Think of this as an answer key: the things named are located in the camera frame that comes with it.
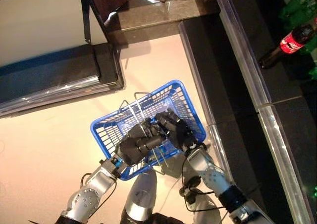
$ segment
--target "black cable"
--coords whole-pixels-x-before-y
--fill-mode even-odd
[[[227,212],[225,213],[225,215],[221,218],[219,224],[221,224],[221,223],[223,222],[223,220],[224,220],[224,218],[226,217],[227,214],[228,214],[228,211],[227,211]]]
[[[82,177],[81,177],[81,180],[80,180],[80,188],[83,187],[83,182],[84,182],[84,178],[88,175],[91,175],[91,173],[85,173]]]
[[[185,158],[184,159],[184,162],[182,164],[182,171],[181,171],[181,177],[182,177],[182,186],[183,186],[183,190],[185,191],[185,187],[184,187],[184,180],[183,180],[183,169],[184,169],[184,165],[185,165],[185,162],[187,161],[187,159]],[[224,208],[224,207],[215,207],[215,208],[209,208],[209,209],[203,209],[203,210],[190,210],[187,206],[187,203],[186,203],[186,199],[185,199],[185,193],[184,193],[184,202],[185,202],[185,206],[186,206],[186,209],[189,211],[189,212],[205,212],[205,211],[210,211],[210,210],[214,210],[214,209],[221,209],[221,208]]]
[[[213,191],[211,191],[211,192],[206,192],[206,193],[204,193],[204,192],[197,192],[196,190],[193,190],[192,187],[188,187],[188,189],[189,189],[191,192],[196,193],[197,195],[205,195],[205,194],[212,194],[212,193],[214,193]]]
[[[115,189],[117,188],[117,180],[115,180],[114,178],[111,178],[114,182],[114,189],[113,191],[109,194],[109,196],[99,205],[99,207],[89,216],[89,218],[91,218],[93,216],[93,214],[96,213],[96,211],[98,211],[99,208],[102,207],[102,205],[111,197],[111,195],[114,193]]]

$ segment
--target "coca-cola label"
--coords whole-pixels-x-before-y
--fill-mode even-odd
[[[280,42],[279,46],[281,49],[288,54],[292,54],[295,51],[298,51],[300,48],[302,48],[304,45],[297,43],[292,33],[289,33],[284,39]]]

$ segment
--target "blue basket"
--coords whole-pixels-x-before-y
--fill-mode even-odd
[[[178,80],[172,80],[133,103],[93,121],[90,130],[105,156],[110,159],[114,155],[116,145],[135,124],[143,121],[145,117],[153,118],[158,112],[166,111],[168,108],[173,109],[181,119],[186,121],[199,142],[204,141],[206,132],[184,85]],[[154,152],[161,162],[162,156],[167,159],[180,151],[166,140],[154,149]],[[127,167],[120,179],[129,180],[157,163],[151,151],[140,163]]]

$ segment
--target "robotic hand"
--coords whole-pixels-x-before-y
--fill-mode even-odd
[[[127,166],[139,163],[149,151],[166,139],[163,130],[150,119],[136,124],[120,141],[114,156],[105,161],[87,178],[85,185],[75,192],[56,224],[86,224],[98,209],[101,197],[116,183]]]
[[[215,166],[206,152],[205,144],[199,143],[187,123],[170,109],[158,113],[155,122],[147,118],[128,132],[116,146],[114,156],[101,161],[101,165],[88,177],[85,185],[70,197],[67,209],[62,211],[56,224],[86,224],[98,209],[102,195],[116,184],[116,179],[125,168],[139,163],[151,149],[161,145],[166,138],[184,152],[189,164],[205,185],[215,193],[236,224],[273,224],[252,200],[248,200],[236,185],[228,181],[223,170]],[[122,224],[182,224],[181,221],[161,214],[152,215],[156,196],[154,175],[151,170],[137,178],[122,213]]]
[[[184,152],[191,167],[200,175],[204,184],[215,193],[234,223],[274,223],[253,200],[248,200],[235,184],[228,181],[224,171],[214,164],[213,159],[206,152],[206,146],[197,142],[185,121],[172,110],[158,113],[156,118],[169,131],[167,133],[169,140]]]

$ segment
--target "white floor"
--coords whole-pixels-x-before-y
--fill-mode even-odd
[[[0,224],[22,224],[27,220],[54,223],[66,209],[70,195],[79,189],[81,176],[104,159],[90,132],[90,123],[117,110],[124,99],[132,102],[134,92],[150,92],[179,79],[206,124],[179,35],[130,45],[122,50],[120,58],[126,80],[124,90],[0,119]],[[113,196],[89,223],[118,224],[133,181],[119,180]],[[175,181],[166,175],[158,176],[154,212],[162,208]],[[179,181],[161,213],[190,224],[193,214],[185,209],[178,194],[180,187]],[[226,217],[223,223],[232,222]]]

